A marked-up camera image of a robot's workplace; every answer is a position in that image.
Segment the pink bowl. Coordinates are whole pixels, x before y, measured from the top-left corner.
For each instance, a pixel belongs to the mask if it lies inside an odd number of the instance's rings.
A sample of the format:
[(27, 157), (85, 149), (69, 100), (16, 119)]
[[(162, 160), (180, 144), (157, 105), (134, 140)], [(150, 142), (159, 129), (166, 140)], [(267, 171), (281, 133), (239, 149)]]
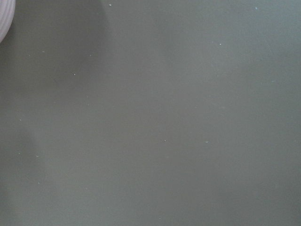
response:
[(0, 1), (0, 42), (7, 35), (15, 14), (16, 0)]

